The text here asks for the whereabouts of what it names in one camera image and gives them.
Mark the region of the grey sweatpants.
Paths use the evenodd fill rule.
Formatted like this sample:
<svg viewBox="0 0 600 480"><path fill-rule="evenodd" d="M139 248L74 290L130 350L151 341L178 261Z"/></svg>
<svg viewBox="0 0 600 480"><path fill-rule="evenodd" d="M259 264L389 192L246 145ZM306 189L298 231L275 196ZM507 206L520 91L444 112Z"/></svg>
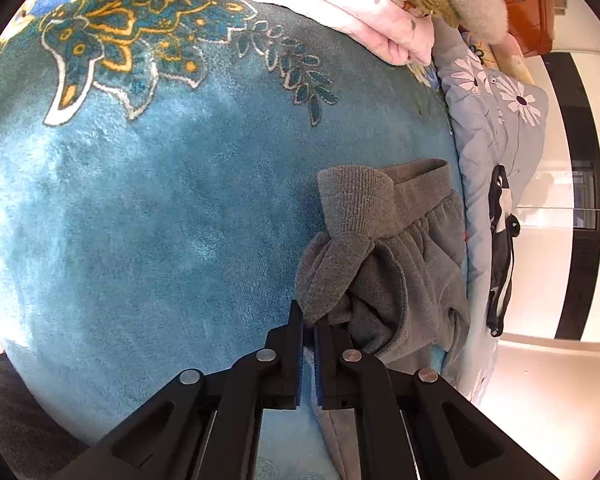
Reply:
<svg viewBox="0 0 600 480"><path fill-rule="evenodd" d="M390 370L462 374L470 312L464 208L443 159L320 171L326 229L304 250L296 298Z"/></svg>

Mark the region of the white glossy wardrobe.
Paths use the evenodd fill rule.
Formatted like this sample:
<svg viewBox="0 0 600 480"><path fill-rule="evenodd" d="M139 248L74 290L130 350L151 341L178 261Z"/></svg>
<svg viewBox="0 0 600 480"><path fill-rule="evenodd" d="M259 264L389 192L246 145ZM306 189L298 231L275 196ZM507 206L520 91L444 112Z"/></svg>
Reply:
<svg viewBox="0 0 600 480"><path fill-rule="evenodd" d="M479 406L556 477L600 472L600 52L529 58L550 107Z"/></svg>

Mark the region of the black and white jacket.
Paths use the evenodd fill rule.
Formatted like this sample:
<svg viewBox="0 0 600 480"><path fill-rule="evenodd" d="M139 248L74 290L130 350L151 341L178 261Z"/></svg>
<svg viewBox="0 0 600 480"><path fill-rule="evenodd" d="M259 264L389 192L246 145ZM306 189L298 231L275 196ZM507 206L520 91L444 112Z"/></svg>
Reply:
<svg viewBox="0 0 600 480"><path fill-rule="evenodd" d="M495 166L489 190L491 228L491 279L486 327L492 337L504 333L504 320L513 288L515 265L514 239L520 233L520 223L513 213L513 194L506 169Z"/></svg>

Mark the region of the teal floral bed blanket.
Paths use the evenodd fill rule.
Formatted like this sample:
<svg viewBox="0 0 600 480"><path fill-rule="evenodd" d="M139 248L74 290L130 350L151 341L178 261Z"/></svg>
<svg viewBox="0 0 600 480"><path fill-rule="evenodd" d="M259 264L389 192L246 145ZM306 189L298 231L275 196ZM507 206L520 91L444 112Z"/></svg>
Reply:
<svg viewBox="0 0 600 480"><path fill-rule="evenodd" d="M26 0L0 37L0 457L49 479L286 321L317 174L457 154L437 75L264 0Z"/></svg>

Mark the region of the light blue floral quilt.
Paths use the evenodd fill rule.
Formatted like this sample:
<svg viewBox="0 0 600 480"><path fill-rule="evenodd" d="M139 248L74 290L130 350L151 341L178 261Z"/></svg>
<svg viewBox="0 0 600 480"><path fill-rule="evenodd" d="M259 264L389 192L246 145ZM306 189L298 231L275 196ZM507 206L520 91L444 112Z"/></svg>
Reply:
<svg viewBox="0 0 600 480"><path fill-rule="evenodd" d="M506 169L513 213L542 158L548 97L535 84L480 64L460 32L434 20L432 57L448 107L462 175L470 327L457 389L475 400L489 381L498 338L486 327L491 279L489 190Z"/></svg>

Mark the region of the pink pillow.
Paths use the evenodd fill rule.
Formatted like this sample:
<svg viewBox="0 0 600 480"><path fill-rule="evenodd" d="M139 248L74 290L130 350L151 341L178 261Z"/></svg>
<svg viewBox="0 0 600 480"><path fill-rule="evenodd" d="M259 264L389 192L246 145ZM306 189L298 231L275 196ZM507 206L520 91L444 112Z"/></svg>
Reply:
<svg viewBox="0 0 600 480"><path fill-rule="evenodd" d="M475 53L480 64L490 70L513 77L524 84L534 84L531 73L524 62L524 54L517 39L508 34L498 44L487 44L472 32L465 30L462 37L468 48Z"/></svg>

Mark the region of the orange wooden headboard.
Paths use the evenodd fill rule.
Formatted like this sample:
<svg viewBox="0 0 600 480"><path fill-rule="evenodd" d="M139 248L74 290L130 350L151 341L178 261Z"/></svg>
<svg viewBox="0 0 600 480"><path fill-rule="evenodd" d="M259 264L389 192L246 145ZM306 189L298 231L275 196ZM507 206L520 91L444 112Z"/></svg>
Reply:
<svg viewBox="0 0 600 480"><path fill-rule="evenodd" d="M508 31L526 58L550 53L554 42L554 0L504 0Z"/></svg>

